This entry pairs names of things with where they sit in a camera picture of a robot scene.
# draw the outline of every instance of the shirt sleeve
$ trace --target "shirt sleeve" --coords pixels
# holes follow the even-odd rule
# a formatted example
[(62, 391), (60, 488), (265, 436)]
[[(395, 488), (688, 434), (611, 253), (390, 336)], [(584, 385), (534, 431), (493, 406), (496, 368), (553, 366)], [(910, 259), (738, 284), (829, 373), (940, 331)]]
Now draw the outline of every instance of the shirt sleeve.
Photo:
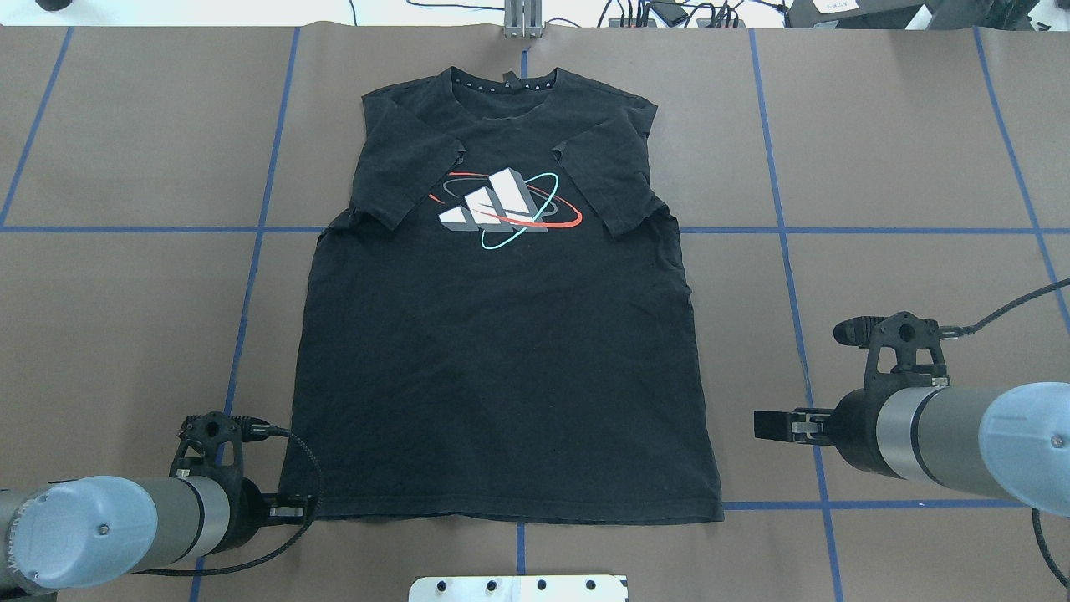
[(367, 139), (353, 174), (350, 210), (394, 230), (457, 164), (464, 145), (384, 95), (364, 96)]
[(594, 127), (554, 146), (562, 169), (613, 237), (664, 206), (651, 189), (646, 137), (657, 106), (637, 99)]

